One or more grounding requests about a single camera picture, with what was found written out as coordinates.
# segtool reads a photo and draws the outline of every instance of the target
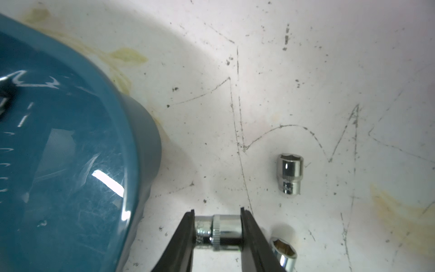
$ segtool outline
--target yellow stain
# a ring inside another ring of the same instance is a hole
[[[50,12],[47,9],[32,9],[28,14],[24,16],[24,22],[34,24],[44,21],[50,16]]]
[[[128,47],[120,48],[110,53],[110,56],[115,60],[120,60],[128,65],[141,65],[148,61],[148,59],[142,56],[139,52]]]
[[[370,185],[379,219],[408,248],[435,258],[435,205],[420,208],[404,205],[387,192]]]
[[[124,74],[120,67],[124,66],[139,66],[148,61],[148,59],[141,55],[139,52],[132,48],[123,47],[114,52],[106,53],[98,48],[88,46],[80,40],[70,37],[65,33],[59,31],[49,30],[41,27],[39,23],[51,17],[50,12],[46,8],[32,9],[23,18],[23,22],[33,29],[42,32],[53,39],[71,47],[82,55],[96,55],[102,62],[109,67],[109,78],[118,90],[124,94],[129,95],[131,90],[131,81],[126,74]]]

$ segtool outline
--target blue plastic container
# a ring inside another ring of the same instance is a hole
[[[121,271],[160,166],[152,117],[1,15],[0,88],[0,271]]]

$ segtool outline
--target white surface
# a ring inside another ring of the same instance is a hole
[[[150,271],[186,211],[243,206],[292,243],[299,272],[435,271],[432,1],[3,0],[0,11],[23,20],[36,5],[48,29],[149,59],[122,68],[163,141],[124,271]],[[295,198],[277,191],[282,152],[305,158]],[[194,271],[206,270],[240,271],[240,256],[195,251]]]

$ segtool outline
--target scratched white surface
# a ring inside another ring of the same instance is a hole
[[[123,72],[166,135],[124,271],[150,271],[186,211],[240,207],[292,243],[299,272],[435,271],[370,193],[433,208],[433,1],[39,2],[83,43],[149,58]],[[19,20],[35,3],[3,0],[0,12]],[[282,152],[305,158],[294,198],[277,190]],[[205,270],[241,271],[240,256],[195,251]]]

